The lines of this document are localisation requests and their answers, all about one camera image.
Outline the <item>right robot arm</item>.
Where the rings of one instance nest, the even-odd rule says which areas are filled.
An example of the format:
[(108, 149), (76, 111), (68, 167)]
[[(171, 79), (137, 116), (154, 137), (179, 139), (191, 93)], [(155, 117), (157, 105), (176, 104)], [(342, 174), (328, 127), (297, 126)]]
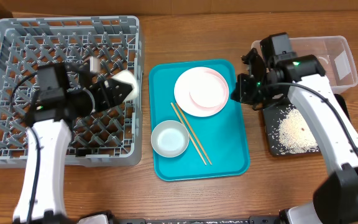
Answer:
[(241, 57), (234, 101), (261, 110), (286, 98), (301, 113), (321, 151), (328, 178), (310, 203), (280, 211), (277, 223), (358, 222), (358, 133), (337, 102), (315, 55), (298, 56), (288, 34), (270, 35)]

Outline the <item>white cup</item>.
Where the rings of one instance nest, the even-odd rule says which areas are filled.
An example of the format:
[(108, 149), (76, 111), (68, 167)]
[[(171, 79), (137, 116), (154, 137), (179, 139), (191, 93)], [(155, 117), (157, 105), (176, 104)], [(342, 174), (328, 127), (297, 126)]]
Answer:
[(123, 70), (113, 76), (112, 79), (124, 85), (123, 95), (125, 98), (123, 101), (134, 100), (139, 96), (140, 87), (132, 72)]

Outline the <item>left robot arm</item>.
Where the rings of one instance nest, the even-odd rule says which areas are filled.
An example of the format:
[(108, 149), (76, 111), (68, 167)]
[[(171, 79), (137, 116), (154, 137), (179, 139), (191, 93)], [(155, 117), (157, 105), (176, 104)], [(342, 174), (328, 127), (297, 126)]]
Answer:
[(123, 70), (94, 82), (97, 69), (75, 63), (38, 67), (39, 89), (24, 117), (28, 158), (13, 223), (72, 223), (63, 199), (65, 156), (78, 118), (133, 100), (140, 92), (134, 74)]

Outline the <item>grey metal bowl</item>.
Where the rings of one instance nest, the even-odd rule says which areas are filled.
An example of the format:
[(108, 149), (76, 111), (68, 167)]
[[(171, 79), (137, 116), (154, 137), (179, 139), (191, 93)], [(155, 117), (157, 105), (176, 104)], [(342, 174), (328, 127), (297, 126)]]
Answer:
[(162, 157), (177, 157), (184, 153), (190, 138), (184, 125), (178, 121), (166, 120), (153, 129), (151, 145), (153, 150)]

